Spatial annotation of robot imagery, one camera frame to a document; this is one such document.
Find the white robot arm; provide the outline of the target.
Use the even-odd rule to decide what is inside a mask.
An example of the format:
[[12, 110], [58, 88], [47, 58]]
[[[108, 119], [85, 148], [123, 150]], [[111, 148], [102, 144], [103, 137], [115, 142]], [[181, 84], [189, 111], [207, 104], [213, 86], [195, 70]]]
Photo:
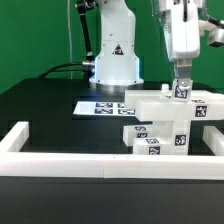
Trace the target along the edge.
[[[102, 87], [141, 85], [140, 61], [134, 51], [136, 18], [125, 0], [96, 0], [101, 13], [101, 50], [94, 60], [90, 83]], [[207, 12], [208, 0], [153, 0], [154, 14], [160, 18], [165, 46], [174, 64], [173, 84], [191, 88], [192, 60], [200, 54], [200, 36], [213, 33], [210, 44], [223, 44], [218, 36], [224, 20]]]

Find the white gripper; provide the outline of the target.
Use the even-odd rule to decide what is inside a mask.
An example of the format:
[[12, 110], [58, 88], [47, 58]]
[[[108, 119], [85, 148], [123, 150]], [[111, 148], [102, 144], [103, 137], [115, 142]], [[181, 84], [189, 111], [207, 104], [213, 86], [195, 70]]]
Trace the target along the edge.
[[159, 0], [168, 59], [175, 62], [180, 88], [191, 85], [192, 60], [200, 53], [198, 9], [194, 0]]

